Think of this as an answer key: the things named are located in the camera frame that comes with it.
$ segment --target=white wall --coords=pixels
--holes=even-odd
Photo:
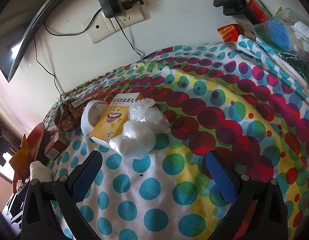
[[[289,7],[309,19],[298,0],[262,0],[275,14]],[[234,23],[213,0],[144,0],[146,20],[125,29],[145,54],[172,45],[195,45],[221,41],[216,29]],[[100,8],[97,0],[64,0],[46,20],[51,30],[75,33]],[[36,35],[39,61],[55,71],[63,91],[106,71],[138,60],[121,32],[93,44],[86,33],[54,37],[40,28]],[[19,134],[29,133],[41,122],[58,98],[49,76],[35,60],[31,43],[14,78],[7,83],[0,72],[0,112]]]
[[[0,177],[0,211],[3,210],[12,193],[13,185]]]

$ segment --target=yellow medicine box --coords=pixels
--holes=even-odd
[[[124,123],[128,121],[129,106],[140,99],[143,99],[141,93],[116,95],[93,128],[90,138],[96,143],[110,148],[109,140],[121,134]]]

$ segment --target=wall socket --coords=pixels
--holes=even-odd
[[[82,25],[86,28],[90,21],[91,18],[85,20]],[[116,32],[116,30],[113,27],[111,21],[107,19],[102,12],[96,16],[92,25],[87,30],[87,33],[94,44],[114,32]]]
[[[121,15],[117,16],[117,20],[120,23],[122,28],[127,27],[131,24],[143,21],[145,19],[139,2],[133,4],[133,7],[126,11],[122,7],[122,4],[121,4],[123,1],[125,0],[118,0],[118,4],[121,8]],[[115,30],[119,31],[120,27],[116,19],[111,18],[111,21],[112,21],[113,26],[115,27]]]

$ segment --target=bed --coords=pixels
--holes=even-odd
[[[309,86],[270,47],[240,36],[237,45],[156,51],[63,94],[44,123],[69,98],[110,103],[128,92],[153,98],[170,123],[150,155],[122,158],[77,129],[66,133],[66,151],[47,163],[56,179],[92,150],[102,153],[102,168],[77,204],[101,239],[206,240],[230,208],[202,171],[203,155],[213,149],[239,173],[275,178],[289,239],[299,234],[309,215]],[[53,208],[73,238],[56,202]]]

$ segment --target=cartoon face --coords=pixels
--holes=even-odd
[[[117,120],[121,116],[121,109],[122,107],[114,107],[112,112],[110,112],[107,116],[107,123],[112,123]]]

